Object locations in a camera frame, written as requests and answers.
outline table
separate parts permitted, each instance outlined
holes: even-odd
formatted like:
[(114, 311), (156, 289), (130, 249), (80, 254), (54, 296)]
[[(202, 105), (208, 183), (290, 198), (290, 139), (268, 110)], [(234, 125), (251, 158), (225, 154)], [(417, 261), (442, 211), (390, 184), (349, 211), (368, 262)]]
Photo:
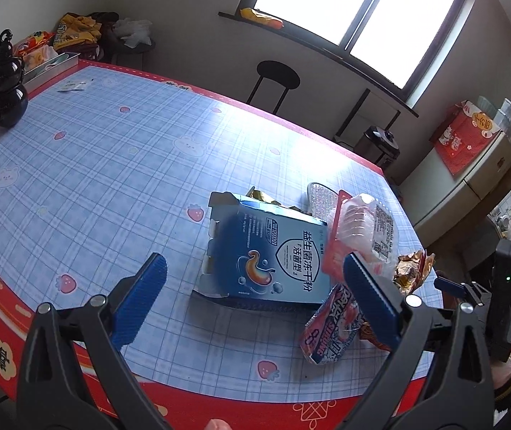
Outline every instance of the table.
[[(90, 84), (58, 92), (65, 78)], [(79, 306), (159, 252), (166, 286), (122, 353), (172, 425), (222, 418), (242, 430), (278, 421), (333, 428), (386, 353), (356, 339), (337, 363), (314, 366), (298, 344), (309, 314), (232, 310), (190, 293), (212, 191), (255, 186), (299, 207), (312, 181), (366, 192), (394, 216), (400, 253), (420, 248), (380, 169), (269, 113), (126, 68), (80, 61), (31, 97), (17, 126), (0, 129), (0, 385), (8, 395), (39, 303)], [(433, 280), (434, 272), (419, 294), (440, 307)], [(77, 353), (97, 405), (113, 415), (86, 351)], [(414, 378), (429, 366), (424, 353)], [(411, 398), (420, 386), (412, 383)]]

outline window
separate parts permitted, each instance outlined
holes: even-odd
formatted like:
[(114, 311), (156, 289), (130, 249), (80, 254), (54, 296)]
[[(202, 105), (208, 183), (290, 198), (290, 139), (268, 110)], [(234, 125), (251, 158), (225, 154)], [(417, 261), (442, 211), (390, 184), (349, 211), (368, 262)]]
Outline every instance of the window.
[(449, 34), (464, 0), (241, 0), (281, 31), (328, 51), (405, 100)]

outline finger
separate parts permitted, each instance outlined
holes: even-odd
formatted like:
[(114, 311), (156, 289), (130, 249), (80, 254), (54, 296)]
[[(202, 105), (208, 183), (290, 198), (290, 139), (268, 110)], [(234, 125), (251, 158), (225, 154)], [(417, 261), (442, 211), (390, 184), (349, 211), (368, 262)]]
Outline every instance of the finger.
[(231, 430), (231, 427), (223, 420), (212, 419), (204, 430)]

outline paper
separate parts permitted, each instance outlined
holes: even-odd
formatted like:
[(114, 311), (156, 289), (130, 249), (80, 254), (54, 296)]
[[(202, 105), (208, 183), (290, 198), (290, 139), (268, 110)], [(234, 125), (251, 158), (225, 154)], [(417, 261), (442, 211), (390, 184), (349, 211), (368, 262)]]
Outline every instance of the paper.
[(86, 90), (92, 81), (92, 79), (88, 81), (66, 81), (62, 87), (59, 87), (58, 91), (68, 92), (70, 90)]

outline blue gripper pad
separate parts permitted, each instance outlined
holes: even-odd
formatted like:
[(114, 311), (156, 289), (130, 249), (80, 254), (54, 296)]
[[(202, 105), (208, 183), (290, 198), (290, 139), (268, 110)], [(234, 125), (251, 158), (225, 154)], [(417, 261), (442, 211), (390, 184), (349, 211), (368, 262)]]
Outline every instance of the blue gripper pad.
[(435, 278), (434, 286), (439, 291), (446, 292), (447, 294), (450, 294), (452, 297), (456, 297), (459, 299), (464, 299), (467, 297), (467, 290), (462, 284), (447, 280), (446, 278), (442, 278), (441, 276), (437, 276)]
[(395, 350), (401, 341), (399, 312), (375, 283), (371, 273), (356, 254), (346, 256), (343, 262), (343, 275), (377, 340)]
[(154, 254), (142, 275), (124, 298), (114, 316), (114, 331), (110, 341), (117, 350), (136, 338), (152, 304), (164, 287), (168, 276), (166, 259)]

